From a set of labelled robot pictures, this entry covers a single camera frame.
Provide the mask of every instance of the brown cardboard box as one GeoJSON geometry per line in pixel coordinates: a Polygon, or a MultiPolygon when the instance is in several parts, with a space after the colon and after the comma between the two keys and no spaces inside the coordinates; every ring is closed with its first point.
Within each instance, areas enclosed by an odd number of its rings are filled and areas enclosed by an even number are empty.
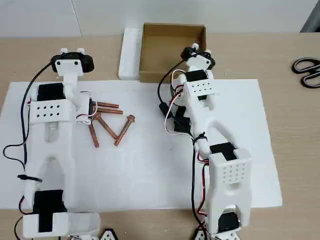
{"type": "Polygon", "coordinates": [[[140,56],[140,81],[158,83],[182,59],[181,52],[193,43],[206,49],[204,25],[145,23],[140,56]]]}

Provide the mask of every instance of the copper bolt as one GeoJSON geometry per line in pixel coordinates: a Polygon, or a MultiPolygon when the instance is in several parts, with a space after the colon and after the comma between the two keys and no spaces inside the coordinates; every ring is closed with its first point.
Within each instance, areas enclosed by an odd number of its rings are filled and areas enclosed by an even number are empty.
{"type": "Polygon", "coordinates": [[[107,103],[107,102],[102,102],[102,101],[97,101],[97,104],[100,107],[107,107],[107,108],[114,108],[114,109],[119,108],[119,104],[107,103]]]}
{"type": "Polygon", "coordinates": [[[133,115],[129,115],[129,116],[127,116],[126,118],[127,118],[127,121],[126,121],[124,127],[122,128],[119,136],[117,137],[117,139],[116,139],[115,142],[114,142],[114,145],[116,145],[116,146],[119,145],[121,139],[122,139],[122,138],[124,137],[124,135],[126,134],[126,132],[127,132],[128,128],[129,128],[130,124],[131,124],[131,123],[134,123],[134,122],[135,122],[135,119],[136,119],[135,116],[133,116],[133,115]]]}
{"type": "Polygon", "coordinates": [[[94,119],[97,120],[102,127],[111,135],[111,137],[113,137],[114,139],[117,139],[117,135],[115,134],[115,132],[109,127],[109,125],[103,120],[103,118],[101,117],[100,113],[96,113],[94,115],[94,119]]]}
{"type": "Polygon", "coordinates": [[[95,128],[94,128],[92,123],[89,125],[89,130],[90,130],[90,134],[91,134],[91,137],[92,137],[92,140],[93,140],[93,144],[94,144],[94,146],[96,148],[98,148],[99,147],[99,142],[98,142],[98,139],[97,139],[95,128]]]}
{"type": "Polygon", "coordinates": [[[97,112],[104,113],[104,114],[124,114],[124,111],[122,110],[108,109],[108,108],[102,108],[102,107],[98,107],[97,112]]]}

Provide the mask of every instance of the desk surface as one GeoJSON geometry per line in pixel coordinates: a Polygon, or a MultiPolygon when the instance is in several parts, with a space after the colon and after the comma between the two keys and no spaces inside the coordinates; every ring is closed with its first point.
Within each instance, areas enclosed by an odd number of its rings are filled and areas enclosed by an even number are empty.
{"type": "MultiPolygon", "coordinates": [[[[258,79],[282,189],[283,206],[253,209],[243,240],[301,240],[320,236],[320,89],[300,85],[291,72],[299,57],[320,58],[320,34],[208,34],[216,60],[216,79],[258,79]]],[[[0,107],[9,82],[27,81],[61,47],[85,48],[95,71],[84,80],[117,79],[121,36],[73,38],[0,38],[0,107]]],[[[46,71],[41,81],[54,81],[46,71]]],[[[0,211],[0,239],[15,239],[20,213],[0,211]]],[[[120,240],[187,240],[196,222],[189,210],[140,210],[102,213],[102,227],[120,240]]]]}

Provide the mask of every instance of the white foam block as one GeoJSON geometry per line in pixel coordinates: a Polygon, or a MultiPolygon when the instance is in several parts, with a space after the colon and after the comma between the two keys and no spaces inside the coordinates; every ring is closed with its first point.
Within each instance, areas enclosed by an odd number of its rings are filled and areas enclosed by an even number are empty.
{"type": "Polygon", "coordinates": [[[119,63],[118,75],[121,80],[138,80],[141,55],[142,29],[126,28],[119,63]]]}
{"type": "MultiPolygon", "coordinates": [[[[20,104],[27,85],[26,82],[13,82],[9,86],[0,117],[1,149],[21,141],[20,104]]],[[[158,108],[157,84],[108,80],[80,81],[78,86],[81,91],[91,91],[94,100],[120,104],[123,115],[102,114],[116,133],[125,124],[126,116],[133,114],[136,117],[136,122],[130,126],[118,147],[114,146],[114,140],[99,123],[93,124],[100,148],[94,147],[88,126],[77,125],[74,140],[77,144],[78,209],[191,208],[192,142],[185,135],[165,133],[164,117],[158,108]]],[[[215,80],[214,88],[218,93],[216,117],[230,129],[237,143],[252,155],[252,207],[282,205],[258,81],[215,80]]],[[[170,99],[167,85],[161,89],[161,95],[165,100],[170,99]]],[[[168,120],[168,125],[172,130],[172,119],[168,120]]],[[[37,147],[30,143],[27,146],[29,150],[37,147]]],[[[22,159],[23,149],[13,147],[7,154],[22,159]]],[[[195,194],[198,203],[201,198],[201,167],[196,163],[195,194]]],[[[18,162],[1,155],[1,209],[17,208],[23,189],[23,181],[17,178],[21,173],[22,167],[18,162]]],[[[51,164],[43,179],[43,188],[58,186],[62,180],[59,167],[51,164]]]]}

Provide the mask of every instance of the scissors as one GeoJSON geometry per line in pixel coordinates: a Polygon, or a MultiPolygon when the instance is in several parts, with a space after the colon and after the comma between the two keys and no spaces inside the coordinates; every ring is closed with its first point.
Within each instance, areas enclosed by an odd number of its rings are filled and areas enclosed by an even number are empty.
{"type": "Polygon", "coordinates": [[[308,75],[305,75],[301,78],[301,84],[308,88],[308,89],[317,89],[320,88],[320,83],[318,84],[310,84],[308,81],[310,79],[315,79],[318,76],[320,76],[320,60],[312,57],[304,57],[296,60],[291,67],[292,71],[295,74],[305,74],[309,73],[308,75]],[[305,68],[298,68],[298,65],[300,63],[311,63],[312,66],[308,66],[305,68]]]}

